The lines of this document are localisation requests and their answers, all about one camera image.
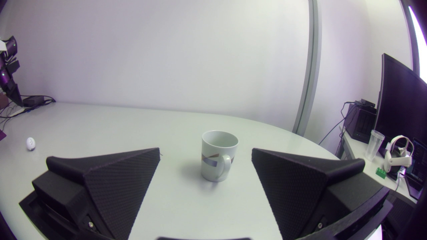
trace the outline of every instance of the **mug graphic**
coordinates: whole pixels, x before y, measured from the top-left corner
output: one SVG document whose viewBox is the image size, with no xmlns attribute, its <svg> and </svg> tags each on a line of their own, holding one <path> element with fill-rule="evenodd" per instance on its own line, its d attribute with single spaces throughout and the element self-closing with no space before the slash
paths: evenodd
<svg viewBox="0 0 427 240">
<path fill-rule="evenodd" d="M 216 167 L 217 164 L 218 164 L 218 161 L 216 161 L 216 160 L 214 160 L 212 158 L 218 158 L 218 157 L 219 157 L 219 153 L 217 153 L 215 155 L 212 155 L 212 156 L 209 156 L 209 157 L 205 157 L 202 154 L 202 161 L 204 161 L 207 165 Z"/>
</svg>

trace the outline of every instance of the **black box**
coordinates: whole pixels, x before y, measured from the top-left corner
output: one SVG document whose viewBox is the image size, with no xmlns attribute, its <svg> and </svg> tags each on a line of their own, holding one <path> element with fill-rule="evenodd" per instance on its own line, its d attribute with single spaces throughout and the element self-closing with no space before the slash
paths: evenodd
<svg viewBox="0 0 427 240">
<path fill-rule="evenodd" d="M 371 105 L 354 106 L 354 103 L 350 104 L 348 109 L 350 111 L 344 120 L 346 131 L 351 138 L 369 143 L 371 130 L 374 129 L 375 118 L 377 117 L 377 110 Z"/>
<path fill-rule="evenodd" d="M 44 96 L 31 96 L 22 101 L 25 108 L 31 108 L 37 104 L 42 104 L 44 102 Z"/>
</svg>

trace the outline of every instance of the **desk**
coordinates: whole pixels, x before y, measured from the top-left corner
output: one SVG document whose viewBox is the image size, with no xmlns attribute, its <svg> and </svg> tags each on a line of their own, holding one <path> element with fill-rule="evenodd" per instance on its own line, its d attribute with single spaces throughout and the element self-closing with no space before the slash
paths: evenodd
<svg viewBox="0 0 427 240">
<path fill-rule="evenodd" d="M 377 174 L 375 174 L 375 171 L 377 168 L 383 168 L 384 158 L 381 156 L 380 153 L 377 152 L 376 156 L 372 160 L 372 162 L 365 159 L 365 151 L 368 147 L 368 144 L 357 141 L 350 137 L 350 135 L 345 132 L 344 136 L 342 137 L 342 147 L 344 148 L 344 153 L 347 157 L 351 158 L 362 158 L 365 160 L 365 168 L 363 169 L 363 172 L 366 173 L 368 176 L 376 180 L 377 182 L 381 183 L 383 186 L 386 186 L 390 188 L 391 190 L 395 190 L 398 186 L 398 182 L 387 177 L 385 179 L 381 178 Z M 415 198 L 412 198 L 409 195 L 408 186 L 406 185 L 405 179 L 399 175 L 400 183 L 399 188 L 397 189 L 397 192 L 404 195 L 408 199 L 410 199 L 412 202 L 417 203 L 417 200 Z"/>
<path fill-rule="evenodd" d="M 200 174 L 202 133 L 235 134 L 239 146 L 228 178 L 213 183 Z M 159 147 L 161 161 L 129 239 L 281 239 L 251 162 L 252 148 L 337 159 L 289 131 L 215 114 L 53 103 L 6 125 L 0 141 L 0 211 L 18 239 L 43 237 L 19 202 L 47 171 L 46 157 L 79 158 Z M 36 148 L 26 149 L 33 137 Z"/>
</svg>

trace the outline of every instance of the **clear plastic cup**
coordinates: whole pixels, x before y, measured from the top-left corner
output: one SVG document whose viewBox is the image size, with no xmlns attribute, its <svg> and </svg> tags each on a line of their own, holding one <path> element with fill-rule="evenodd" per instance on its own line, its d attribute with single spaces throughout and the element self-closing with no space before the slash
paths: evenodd
<svg viewBox="0 0 427 240">
<path fill-rule="evenodd" d="M 371 131 L 371 138 L 369 139 L 368 148 L 365 152 L 366 160 L 372 161 L 375 157 L 375 155 L 378 152 L 378 149 L 380 148 L 381 144 L 383 143 L 384 135 L 382 135 L 380 132 L 377 132 L 375 130 Z"/>
</svg>

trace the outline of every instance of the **monitor screen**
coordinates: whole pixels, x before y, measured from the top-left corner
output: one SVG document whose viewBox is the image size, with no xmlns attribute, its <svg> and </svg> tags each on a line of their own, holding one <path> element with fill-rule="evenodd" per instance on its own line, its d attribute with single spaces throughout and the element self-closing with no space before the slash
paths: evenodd
<svg viewBox="0 0 427 240">
<path fill-rule="evenodd" d="M 427 143 L 427 84 L 387 54 L 383 54 L 375 130 L 386 137 L 382 146 L 398 135 Z"/>
<path fill-rule="evenodd" d="M 427 146 L 414 139 L 414 153 L 412 154 L 412 165 L 406 170 L 420 184 L 424 184 L 427 174 Z"/>
</svg>

